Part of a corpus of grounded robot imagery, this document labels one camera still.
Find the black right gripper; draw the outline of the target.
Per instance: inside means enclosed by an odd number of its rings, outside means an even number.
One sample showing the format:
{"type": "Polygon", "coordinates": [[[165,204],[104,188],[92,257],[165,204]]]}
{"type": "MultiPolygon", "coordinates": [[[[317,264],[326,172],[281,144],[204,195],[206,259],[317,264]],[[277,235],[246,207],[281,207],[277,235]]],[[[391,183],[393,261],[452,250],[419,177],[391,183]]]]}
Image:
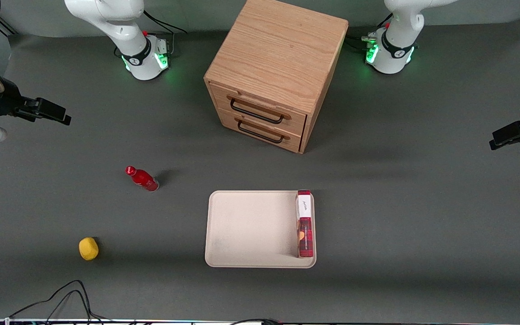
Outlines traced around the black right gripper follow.
{"type": "Polygon", "coordinates": [[[0,116],[18,117],[31,123],[45,119],[63,125],[71,124],[71,117],[66,115],[64,107],[44,98],[23,99],[16,84],[2,77],[0,77],[0,116]]]}

